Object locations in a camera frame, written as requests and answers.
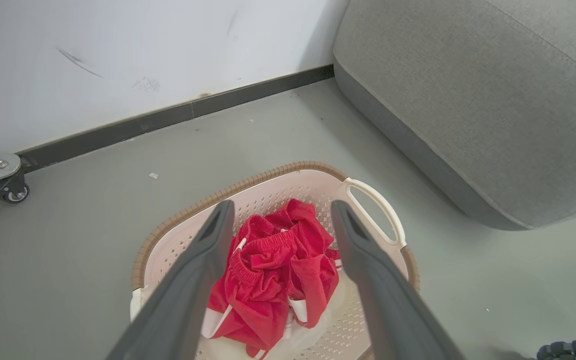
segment fabric upholstery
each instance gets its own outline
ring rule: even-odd
[[[562,221],[576,215],[572,5],[353,0],[334,44],[337,81],[478,221]],[[558,23],[565,30],[553,31]],[[366,109],[366,96],[391,115]]]

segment white wall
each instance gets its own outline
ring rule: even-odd
[[[331,64],[348,1],[0,0],[0,152]]]

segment screw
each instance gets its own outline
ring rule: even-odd
[[[4,169],[8,166],[8,162],[4,159],[0,159],[0,169]]]

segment laundry basket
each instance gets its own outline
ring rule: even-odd
[[[364,192],[379,205],[393,228],[394,239],[390,239],[368,215],[351,193],[352,188]],[[288,200],[297,199],[314,205],[318,221],[333,237],[335,233],[330,216],[330,203],[334,200],[344,200],[350,204],[368,232],[407,277],[410,284],[419,291],[417,264],[406,244],[400,219],[390,203],[372,187],[349,178],[332,166],[322,162],[301,161],[240,181],[163,221],[144,242],[132,269],[134,291],[130,302],[131,320],[135,319],[142,305],[169,271],[171,264],[186,250],[215,205],[226,199],[232,200],[235,204],[234,233],[251,215],[270,214],[281,208]],[[311,344],[303,348],[286,350],[281,354],[268,353],[266,360],[372,359],[368,326],[359,292],[343,269],[339,271],[339,285],[330,300],[328,310],[329,317],[325,319],[322,316],[320,320],[322,323],[320,334],[310,336],[313,338],[309,340]],[[226,338],[201,338],[196,359],[249,359],[243,349],[243,344]]]

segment gray floor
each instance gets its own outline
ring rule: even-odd
[[[0,359],[104,358],[128,325],[131,267],[151,230],[300,160],[390,201],[422,296],[469,359],[576,339],[576,219],[530,232],[471,221],[326,80],[29,174],[30,198],[0,207]]]

